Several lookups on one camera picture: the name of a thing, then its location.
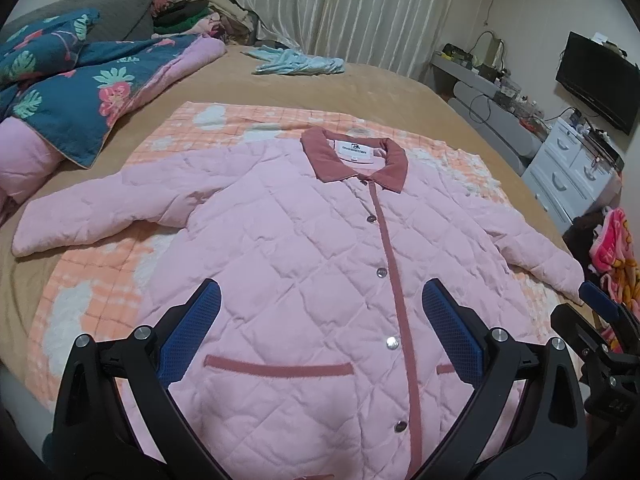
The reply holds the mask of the pink quilted jacket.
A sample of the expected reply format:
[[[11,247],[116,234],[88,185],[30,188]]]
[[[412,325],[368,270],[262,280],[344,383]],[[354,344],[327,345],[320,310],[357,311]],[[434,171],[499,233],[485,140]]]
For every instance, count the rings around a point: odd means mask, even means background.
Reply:
[[[17,257],[149,221],[176,230],[139,310],[155,323],[205,280],[220,312],[170,391],[238,479],[407,479],[469,394],[421,304],[437,278],[534,338],[513,268],[575,298],[580,264],[514,209],[408,159],[390,139],[319,127],[172,155],[34,200]]]

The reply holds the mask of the pile of clothes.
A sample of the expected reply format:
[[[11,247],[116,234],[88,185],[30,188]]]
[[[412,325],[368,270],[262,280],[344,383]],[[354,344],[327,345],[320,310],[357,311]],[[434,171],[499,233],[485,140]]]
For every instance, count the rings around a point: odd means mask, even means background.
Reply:
[[[235,0],[153,0],[152,38],[200,34],[252,46],[259,18]]]

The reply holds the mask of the pink yellow cartoon cloth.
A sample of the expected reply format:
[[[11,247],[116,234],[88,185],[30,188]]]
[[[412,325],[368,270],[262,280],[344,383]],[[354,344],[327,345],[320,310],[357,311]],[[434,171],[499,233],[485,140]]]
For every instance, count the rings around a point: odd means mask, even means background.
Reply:
[[[611,209],[605,215],[589,255],[605,293],[639,318],[639,260],[622,208]]]

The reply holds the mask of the white drawer cabinet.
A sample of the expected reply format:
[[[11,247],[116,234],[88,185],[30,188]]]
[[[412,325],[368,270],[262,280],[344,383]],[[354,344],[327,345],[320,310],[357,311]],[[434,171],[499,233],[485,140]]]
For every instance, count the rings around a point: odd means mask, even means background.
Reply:
[[[561,234],[575,218],[612,205],[622,190],[617,171],[562,118],[554,122],[523,180]]]

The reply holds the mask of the orange white checked blanket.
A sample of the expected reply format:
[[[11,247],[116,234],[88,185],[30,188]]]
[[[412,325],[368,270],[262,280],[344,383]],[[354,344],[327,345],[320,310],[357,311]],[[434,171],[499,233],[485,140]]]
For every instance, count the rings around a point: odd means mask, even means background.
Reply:
[[[418,274],[434,276],[484,320],[531,341],[548,335],[542,314],[572,275],[570,256],[511,206],[478,156],[442,141],[324,110],[186,103],[140,143],[126,164],[268,141],[299,146],[311,128],[390,139],[406,152],[410,174],[404,194],[416,208],[408,220],[393,211],[386,216],[405,282]],[[232,193],[224,226],[247,219],[250,206],[259,208],[262,218],[250,220],[238,242],[209,252],[210,276],[226,298],[247,284],[282,280],[292,300],[286,331],[319,349],[267,347],[264,337],[278,317],[268,308],[242,319],[239,349],[207,349],[206,356],[239,367],[322,367],[330,376],[352,372],[382,382],[382,362],[398,363],[400,356],[374,340],[371,324],[356,322],[375,286],[364,260],[382,252],[382,240],[375,224],[354,214],[340,218],[339,200],[328,188],[288,196],[284,204],[263,192]],[[198,274],[176,253],[183,235],[183,228],[137,220],[64,252],[44,286],[29,333],[26,382],[39,400],[51,401],[58,391],[73,336],[120,336],[135,322],[156,320],[167,298],[192,292]]]

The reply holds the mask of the black flat television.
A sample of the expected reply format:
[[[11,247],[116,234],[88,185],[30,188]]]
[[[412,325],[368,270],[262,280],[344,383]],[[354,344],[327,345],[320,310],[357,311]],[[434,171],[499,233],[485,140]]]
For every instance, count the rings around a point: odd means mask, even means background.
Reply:
[[[612,127],[630,136],[639,113],[639,67],[570,32],[555,80]]]

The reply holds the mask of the tan bed sheet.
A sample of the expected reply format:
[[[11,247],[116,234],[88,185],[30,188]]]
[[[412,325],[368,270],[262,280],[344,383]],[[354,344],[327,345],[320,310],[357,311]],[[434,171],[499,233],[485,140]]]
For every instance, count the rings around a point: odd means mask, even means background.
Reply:
[[[253,68],[231,48],[122,118],[90,169],[63,162],[40,194],[173,151],[290,136],[322,119],[352,136],[390,136],[473,192],[512,205],[552,242],[561,241],[524,182],[424,84],[367,65],[312,77],[257,76]],[[73,340],[81,333],[111,339],[130,332],[170,233],[138,223],[97,248],[18,260],[11,252],[16,226],[11,218],[1,229],[1,400],[27,444],[39,450],[52,427]]]

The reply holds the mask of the blue floral quilt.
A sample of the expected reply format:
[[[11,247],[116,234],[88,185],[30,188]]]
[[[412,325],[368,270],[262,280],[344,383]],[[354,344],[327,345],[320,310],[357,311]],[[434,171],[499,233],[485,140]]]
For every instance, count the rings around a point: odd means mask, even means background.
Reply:
[[[91,168],[114,125],[218,60],[200,34],[92,41],[99,11],[32,22],[1,43],[1,215],[8,218],[68,160]]]

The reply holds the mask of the cream striped curtain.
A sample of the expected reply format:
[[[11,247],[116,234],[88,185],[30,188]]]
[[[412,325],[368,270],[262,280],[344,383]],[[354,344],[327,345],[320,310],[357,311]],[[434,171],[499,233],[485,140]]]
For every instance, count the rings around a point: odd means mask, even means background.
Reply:
[[[260,33],[307,54],[423,77],[452,0],[236,0]]]

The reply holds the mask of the light blue garment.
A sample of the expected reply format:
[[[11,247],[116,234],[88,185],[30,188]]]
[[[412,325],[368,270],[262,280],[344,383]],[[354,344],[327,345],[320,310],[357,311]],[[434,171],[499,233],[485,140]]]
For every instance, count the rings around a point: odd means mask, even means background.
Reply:
[[[244,54],[260,62],[254,69],[255,75],[316,76],[345,71],[342,58],[308,55],[295,49],[260,46],[244,51]]]

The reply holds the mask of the grey wall desk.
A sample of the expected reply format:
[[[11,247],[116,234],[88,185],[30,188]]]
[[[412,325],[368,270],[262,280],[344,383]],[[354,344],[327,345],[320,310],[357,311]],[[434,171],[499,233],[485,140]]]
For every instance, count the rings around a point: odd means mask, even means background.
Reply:
[[[479,74],[438,53],[431,60],[428,85],[445,99],[519,175],[522,176],[541,147],[533,133],[496,101],[498,88]]]

